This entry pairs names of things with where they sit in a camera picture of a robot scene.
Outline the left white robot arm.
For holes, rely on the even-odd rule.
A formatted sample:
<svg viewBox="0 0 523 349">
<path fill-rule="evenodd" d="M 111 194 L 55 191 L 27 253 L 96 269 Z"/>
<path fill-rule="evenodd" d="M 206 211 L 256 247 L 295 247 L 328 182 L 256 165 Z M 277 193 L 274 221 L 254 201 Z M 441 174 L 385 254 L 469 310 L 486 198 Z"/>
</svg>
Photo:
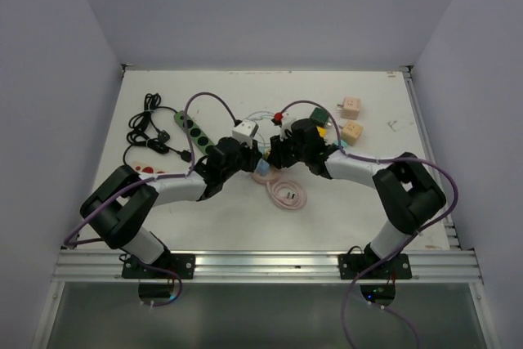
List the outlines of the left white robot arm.
<svg viewBox="0 0 523 349">
<path fill-rule="evenodd" d="M 262 153 L 257 141 L 223 137 L 188 175 L 140 175 L 122 165 L 93 192 L 80 215 L 111 249 L 122 249 L 141 261 L 154 278 L 168 272 L 168 248 L 143 223 L 156 206 L 179 201 L 204 201 L 221 192 L 237 172 L 254 172 Z"/>
</svg>

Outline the green power strip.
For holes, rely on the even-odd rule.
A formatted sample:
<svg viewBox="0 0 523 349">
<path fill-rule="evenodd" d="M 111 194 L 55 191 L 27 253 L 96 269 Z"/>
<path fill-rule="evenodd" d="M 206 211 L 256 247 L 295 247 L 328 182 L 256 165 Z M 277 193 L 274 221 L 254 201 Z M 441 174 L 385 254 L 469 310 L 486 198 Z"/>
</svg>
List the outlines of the green power strip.
<svg viewBox="0 0 523 349">
<path fill-rule="evenodd" d="M 173 119 L 183 132 L 188 132 L 195 149 L 198 149 L 202 154 L 210 153 L 214 147 L 214 142 L 189 115 L 181 110 L 173 115 Z"/>
</svg>

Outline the beige cube adapter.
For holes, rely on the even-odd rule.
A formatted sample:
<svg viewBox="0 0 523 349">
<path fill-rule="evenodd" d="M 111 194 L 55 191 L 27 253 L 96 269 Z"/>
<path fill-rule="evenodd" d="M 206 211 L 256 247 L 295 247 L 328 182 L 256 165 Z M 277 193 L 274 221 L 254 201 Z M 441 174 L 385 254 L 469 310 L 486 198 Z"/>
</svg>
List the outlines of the beige cube adapter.
<svg viewBox="0 0 523 349">
<path fill-rule="evenodd" d="M 355 121 L 347 120 L 341 130 L 341 139 L 350 146 L 354 146 L 360 139 L 364 127 Z"/>
</svg>

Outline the blue charger cube front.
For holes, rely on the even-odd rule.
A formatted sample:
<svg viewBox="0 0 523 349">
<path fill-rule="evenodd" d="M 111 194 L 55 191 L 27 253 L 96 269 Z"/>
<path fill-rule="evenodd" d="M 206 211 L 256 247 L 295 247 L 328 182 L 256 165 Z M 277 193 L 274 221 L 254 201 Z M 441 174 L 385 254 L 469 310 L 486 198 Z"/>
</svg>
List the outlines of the blue charger cube front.
<svg viewBox="0 0 523 349">
<path fill-rule="evenodd" d="M 269 172 L 270 165 L 264 159 L 260 159 L 257 163 L 256 173 L 262 177 L 265 177 Z"/>
</svg>

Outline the yellow cube adapter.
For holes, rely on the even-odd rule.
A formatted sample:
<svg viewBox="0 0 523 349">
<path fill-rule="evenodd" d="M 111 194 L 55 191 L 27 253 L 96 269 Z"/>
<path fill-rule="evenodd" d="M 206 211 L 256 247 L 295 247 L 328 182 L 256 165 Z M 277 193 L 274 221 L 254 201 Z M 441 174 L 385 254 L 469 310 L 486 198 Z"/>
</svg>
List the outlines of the yellow cube adapter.
<svg viewBox="0 0 523 349">
<path fill-rule="evenodd" d="M 325 139 L 327 135 L 327 131 L 324 128 L 317 127 L 319 135 Z"/>
</svg>

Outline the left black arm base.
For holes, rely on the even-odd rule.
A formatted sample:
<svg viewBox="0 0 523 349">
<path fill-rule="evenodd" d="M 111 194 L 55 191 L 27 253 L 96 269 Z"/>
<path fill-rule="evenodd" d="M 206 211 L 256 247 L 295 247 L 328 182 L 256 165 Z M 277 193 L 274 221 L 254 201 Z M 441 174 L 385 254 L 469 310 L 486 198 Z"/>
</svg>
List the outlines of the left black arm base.
<svg viewBox="0 0 523 349">
<path fill-rule="evenodd" d="M 193 253 L 172 253 L 164 249 L 151 264 L 130 253 L 123 253 L 118 259 L 123 263 L 125 280 L 165 280 L 164 284 L 138 284 L 140 301 L 152 308 L 173 304 L 182 295 L 184 281 L 194 278 L 196 256 Z"/>
</svg>

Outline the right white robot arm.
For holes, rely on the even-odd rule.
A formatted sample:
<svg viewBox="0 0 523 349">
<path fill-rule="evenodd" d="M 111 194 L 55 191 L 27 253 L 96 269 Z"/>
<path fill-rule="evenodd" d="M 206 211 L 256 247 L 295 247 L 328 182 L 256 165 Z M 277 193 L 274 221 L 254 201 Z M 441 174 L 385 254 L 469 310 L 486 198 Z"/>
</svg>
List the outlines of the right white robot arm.
<svg viewBox="0 0 523 349">
<path fill-rule="evenodd" d="M 310 119 L 278 113 L 272 122 L 280 127 L 280 135 L 270 139 L 267 156 L 273 167 L 303 163 L 316 176 L 352 181 L 377 191 L 387 221 L 363 251 L 363 267 L 373 277 L 389 272 L 393 267 L 390 254 L 446 204 L 444 192 L 414 154 L 384 161 L 355 157 L 327 144 Z"/>
</svg>

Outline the pink cube adapter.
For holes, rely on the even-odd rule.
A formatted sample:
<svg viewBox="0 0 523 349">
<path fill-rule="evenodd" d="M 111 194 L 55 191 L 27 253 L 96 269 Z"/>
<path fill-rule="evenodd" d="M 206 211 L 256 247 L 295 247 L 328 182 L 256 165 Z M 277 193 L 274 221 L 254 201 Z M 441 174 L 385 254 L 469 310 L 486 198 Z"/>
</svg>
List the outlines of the pink cube adapter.
<svg viewBox="0 0 523 349">
<path fill-rule="evenodd" d="M 342 119 L 356 120 L 361 111 L 361 99 L 345 96 L 342 102 L 337 104 L 337 110 Z"/>
</svg>

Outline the pink round charging base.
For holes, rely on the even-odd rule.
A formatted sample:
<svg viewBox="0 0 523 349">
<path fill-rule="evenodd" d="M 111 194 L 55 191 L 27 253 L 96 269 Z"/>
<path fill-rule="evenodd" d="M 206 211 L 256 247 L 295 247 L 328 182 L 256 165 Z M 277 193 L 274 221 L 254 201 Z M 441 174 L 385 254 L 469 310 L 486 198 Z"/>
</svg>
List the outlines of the pink round charging base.
<svg viewBox="0 0 523 349">
<path fill-rule="evenodd" d="M 259 172 L 254 172 L 251 174 L 251 178 L 258 184 L 265 185 L 267 183 L 273 183 L 278 181 L 280 178 L 280 172 L 270 168 L 267 173 L 260 174 Z"/>
</svg>

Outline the beige power strip red sockets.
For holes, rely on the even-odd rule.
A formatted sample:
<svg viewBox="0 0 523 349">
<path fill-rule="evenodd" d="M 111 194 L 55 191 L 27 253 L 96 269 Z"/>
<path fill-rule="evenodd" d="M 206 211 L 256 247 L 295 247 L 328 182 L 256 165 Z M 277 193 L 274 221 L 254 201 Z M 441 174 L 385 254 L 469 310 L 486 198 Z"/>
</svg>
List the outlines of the beige power strip red sockets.
<svg viewBox="0 0 523 349">
<path fill-rule="evenodd" d="M 163 174 L 165 171 L 161 168 L 149 165 L 147 163 L 133 162 L 131 167 L 139 173 L 148 173 L 148 174 Z"/>
</svg>

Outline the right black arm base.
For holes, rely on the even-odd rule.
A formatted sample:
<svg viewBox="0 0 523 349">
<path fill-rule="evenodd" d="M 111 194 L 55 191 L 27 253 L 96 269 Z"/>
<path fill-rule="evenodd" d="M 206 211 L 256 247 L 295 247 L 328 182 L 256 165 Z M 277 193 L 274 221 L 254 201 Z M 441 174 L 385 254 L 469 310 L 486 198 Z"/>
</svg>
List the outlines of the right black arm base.
<svg viewBox="0 0 523 349">
<path fill-rule="evenodd" d="M 358 274 L 369 269 L 380 258 L 369 245 L 365 248 L 353 246 L 347 252 L 337 256 L 337 267 L 342 280 L 353 280 Z M 381 280 L 381 284 L 363 284 L 360 286 L 366 301 L 383 306 L 392 304 L 396 297 L 396 281 L 411 280 L 413 274 L 409 257 L 405 253 L 389 258 L 381 265 L 367 272 L 362 280 Z"/>
</svg>

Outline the dark green cube adapter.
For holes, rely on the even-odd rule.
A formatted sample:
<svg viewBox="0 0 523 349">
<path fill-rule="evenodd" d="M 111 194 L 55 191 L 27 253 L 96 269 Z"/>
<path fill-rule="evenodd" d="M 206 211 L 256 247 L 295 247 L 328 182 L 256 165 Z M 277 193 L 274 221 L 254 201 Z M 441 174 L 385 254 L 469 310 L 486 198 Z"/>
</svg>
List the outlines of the dark green cube adapter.
<svg viewBox="0 0 523 349">
<path fill-rule="evenodd" d="M 312 110 L 309 119 L 315 126 L 320 128 L 330 128 L 333 125 L 329 113 L 320 107 L 315 107 Z"/>
</svg>

